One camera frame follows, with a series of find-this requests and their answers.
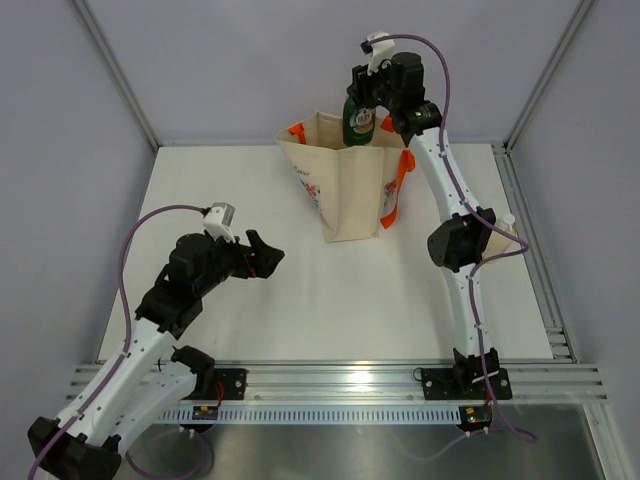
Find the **green Fairy dish soap bottle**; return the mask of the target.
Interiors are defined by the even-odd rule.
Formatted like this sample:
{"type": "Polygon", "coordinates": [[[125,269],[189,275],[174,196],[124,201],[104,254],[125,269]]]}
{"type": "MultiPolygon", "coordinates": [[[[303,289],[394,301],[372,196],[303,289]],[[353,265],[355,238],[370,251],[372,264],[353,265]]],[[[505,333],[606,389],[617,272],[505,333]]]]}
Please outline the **green Fairy dish soap bottle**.
{"type": "Polygon", "coordinates": [[[345,146],[364,146],[374,135],[376,112],[374,109],[360,107],[348,96],[344,102],[342,114],[342,140],[345,146]]]}

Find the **beige canvas tote bag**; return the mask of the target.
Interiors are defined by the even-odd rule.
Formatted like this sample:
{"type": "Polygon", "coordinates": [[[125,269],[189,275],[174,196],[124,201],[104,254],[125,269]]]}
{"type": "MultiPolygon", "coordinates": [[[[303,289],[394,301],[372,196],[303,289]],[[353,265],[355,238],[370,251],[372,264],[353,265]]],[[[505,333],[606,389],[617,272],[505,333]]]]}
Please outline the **beige canvas tote bag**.
{"type": "Polygon", "coordinates": [[[374,121],[372,141],[346,146],[342,118],[316,112],[276,141],[318,210],[327,243],[375,238],[398,216],[399,197],[415,157],[389,116],[374,121]]]}

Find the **cream pump lotion bottle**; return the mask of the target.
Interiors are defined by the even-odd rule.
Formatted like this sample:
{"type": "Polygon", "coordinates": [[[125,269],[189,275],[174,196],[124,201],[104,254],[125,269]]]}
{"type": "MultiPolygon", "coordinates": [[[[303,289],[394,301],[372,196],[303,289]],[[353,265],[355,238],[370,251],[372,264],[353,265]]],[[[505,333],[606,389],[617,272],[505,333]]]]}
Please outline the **cream pump lotion bottle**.
{"type": "MultiPolygon", "coordinates": [[[[496,219],[495,226],[499,230],[515,237],[517,235],[515,223],[515,216],[511,213],[507,213],[496,219]]],[[[483,258],[487,259],[504,254],[511,248],[512,244],[513,240],[510,237],[506,237],[493,230],[490,234],[485,251],[483,252],[483,258]]]]}

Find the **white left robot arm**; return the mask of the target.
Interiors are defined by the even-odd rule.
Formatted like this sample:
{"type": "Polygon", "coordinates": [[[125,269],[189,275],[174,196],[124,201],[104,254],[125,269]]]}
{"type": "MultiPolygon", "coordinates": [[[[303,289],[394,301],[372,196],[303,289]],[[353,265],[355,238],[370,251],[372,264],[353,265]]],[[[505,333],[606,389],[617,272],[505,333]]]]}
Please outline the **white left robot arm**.
{"type": "Polygon", "coordinates": [[[131,445],[179,400],[208,396],[215,361],[179,338],[203,310],[204,297],[230,277],[266,279],[284,259],[254,230],[248,244],[207,233],[179,238],[143,296],[116,351],[55,418],[37,418],[27,437],[35,455],[28,476],[111,479],[131,445]]]}

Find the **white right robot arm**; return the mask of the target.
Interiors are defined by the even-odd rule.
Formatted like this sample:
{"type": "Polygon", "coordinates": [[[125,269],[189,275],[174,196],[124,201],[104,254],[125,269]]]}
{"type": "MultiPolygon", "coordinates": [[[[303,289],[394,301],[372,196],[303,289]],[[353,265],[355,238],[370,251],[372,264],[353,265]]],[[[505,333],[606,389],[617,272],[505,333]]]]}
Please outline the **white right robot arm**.
{"type": "Polygon", "coordinates": [[[449,368],[424,368],[426,399],[507,400],[507,371],[483,322],[479,281],[496,216],[483,208],[465,183],[445,130],[446,112],[427,100],[419,55],[366,47],[368,64],[352,71],[347,93],[359,107],[383,107],[404,145],[414,155],[434,195],[441,224],[426,241],[450,295],[455,327],[454,362],[449,368]]]}

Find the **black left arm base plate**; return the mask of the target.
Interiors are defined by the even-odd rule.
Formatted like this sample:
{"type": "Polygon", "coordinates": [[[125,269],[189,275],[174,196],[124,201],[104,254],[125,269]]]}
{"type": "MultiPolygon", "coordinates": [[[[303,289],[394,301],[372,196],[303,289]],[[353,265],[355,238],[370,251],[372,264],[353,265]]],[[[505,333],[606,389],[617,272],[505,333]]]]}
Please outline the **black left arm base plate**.
{"type": "Polygon", "coordinates": [[[216,368],[196,375],[195,388],[185,400],[213,401],[221,394],[223,401],[240,401],[245,397],[246,386],[246,369],[216,368]]]}

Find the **left aluminium frame post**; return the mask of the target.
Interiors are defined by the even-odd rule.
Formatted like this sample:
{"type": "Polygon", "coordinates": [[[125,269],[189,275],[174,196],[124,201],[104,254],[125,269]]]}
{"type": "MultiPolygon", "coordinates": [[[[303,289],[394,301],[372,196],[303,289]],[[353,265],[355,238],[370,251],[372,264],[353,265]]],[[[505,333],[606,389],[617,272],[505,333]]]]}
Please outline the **left aluminium frame post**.
{"type": "Polygon", "coordinates": [[[81,28],[87,35],[98,59],[105,67],[112,84],[137,129],[151,150],[157,152],[162,146],[162,142],[159,140],[148,116],[139,103],[90,2],[85,0],[70,0],[69,5],[78,17],[81,28]]]}

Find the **aluminium frame post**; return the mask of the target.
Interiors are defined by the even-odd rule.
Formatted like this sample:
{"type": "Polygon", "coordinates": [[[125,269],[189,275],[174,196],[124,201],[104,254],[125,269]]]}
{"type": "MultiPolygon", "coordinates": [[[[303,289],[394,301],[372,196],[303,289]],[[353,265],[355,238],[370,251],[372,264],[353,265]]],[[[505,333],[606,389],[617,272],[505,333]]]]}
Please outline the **aluminium frame post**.
{"type": "Polygon", "coordinates": [[[105,67],[112,84],[137,129],[151,150],[157,152],[162,146],[162,142],[159,140],[148,116],[139,103],[90,2],[85,0],[70,0],[69,5],[78,17],[81,28],[87,35],[98,59],[105,67]]]}
{"type": "Polygon", "coordinates": [[[554,79],[555,74],[561,67],[566,55],[576,41],[576,38],[579,36],[584,23],[597,4],[598,1],[596,0],[580,0],[577,3],[538,79],[536,80],[533,89],[527,97],[521,112],[503,142],[503,148],[507,153],[510,153],[513,150],[524,133],[538,107],[538,104],[542,101],[546,91],[554,79]]]}

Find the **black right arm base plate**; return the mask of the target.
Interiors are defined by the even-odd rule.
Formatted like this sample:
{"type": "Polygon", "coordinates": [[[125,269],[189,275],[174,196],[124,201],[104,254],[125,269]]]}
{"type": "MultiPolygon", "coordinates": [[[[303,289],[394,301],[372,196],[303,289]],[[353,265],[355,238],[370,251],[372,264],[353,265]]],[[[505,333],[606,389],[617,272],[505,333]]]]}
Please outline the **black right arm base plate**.
{"type": "Polygon", "coordinates": [[[465,379],[453,367],[418,368],[418,378],[426,400],[511,400],[513,392],[508,371],[500,368],[489,376],[494,395],[487,388],[485,377],[480,373],[478,379],[465,379]]]}

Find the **right aluminium frame post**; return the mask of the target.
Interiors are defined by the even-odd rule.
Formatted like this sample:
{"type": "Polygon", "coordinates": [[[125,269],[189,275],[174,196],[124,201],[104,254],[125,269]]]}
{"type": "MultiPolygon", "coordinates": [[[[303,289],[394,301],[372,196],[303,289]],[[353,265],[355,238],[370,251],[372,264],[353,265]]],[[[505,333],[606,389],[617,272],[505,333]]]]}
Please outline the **right aluminium frame post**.
{"type": "Polygon", "coordinates": [[[566,55],[576,41],[576,38],[579,36],[584,23],[597,4],[598,1],[596,0],[580,0],[577,3],[538,79],[536,80],[533,89],[527,97],[521,112],[503,142],[503,148],[507,153],[510,153],[513,150],[524,133],[538,107],[538,104],[542,101],[546,91],[554,79],[555,74],[561,67],[566,55]]]}

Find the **right side aluminium rail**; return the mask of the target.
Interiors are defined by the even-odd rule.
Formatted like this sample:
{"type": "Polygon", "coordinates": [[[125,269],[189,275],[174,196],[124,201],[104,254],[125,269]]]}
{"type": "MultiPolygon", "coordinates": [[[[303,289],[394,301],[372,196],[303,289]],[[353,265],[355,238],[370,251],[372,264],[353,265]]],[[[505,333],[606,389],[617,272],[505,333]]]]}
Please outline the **right side aluminium rail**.
{"type": "Polygon", "coordinates": [[[529,252],[524,255],[525,262],[547,331],[553,359],[558,363],[579,363],[579,351],[576,349],[571,328],[564,318],[552,284],[525,192],[510,152],[503,144],[492,144],[491,149],[507,203],[518,221],[518,231],[530,245],[529,252]]]}

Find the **aluminium mounting rail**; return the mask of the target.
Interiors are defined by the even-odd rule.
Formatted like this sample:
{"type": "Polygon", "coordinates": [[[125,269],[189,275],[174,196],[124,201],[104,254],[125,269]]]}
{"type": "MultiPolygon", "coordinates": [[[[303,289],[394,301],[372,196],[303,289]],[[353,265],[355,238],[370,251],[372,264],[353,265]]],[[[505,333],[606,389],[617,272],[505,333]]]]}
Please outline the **aluminium mounting rail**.
{"type": "MultiPolygon", "coordinates": [[[[355,362],[223,361],[216,368],[243,369],[247,404],[408,404],[422,401],[479,404],[486,397],[437,398],[433,380],[419,381],[424,360],[355,362]]],[[[606,403],[607,389],[598,368],[567,362],[507,363],[507,403],[606,403]]]]}

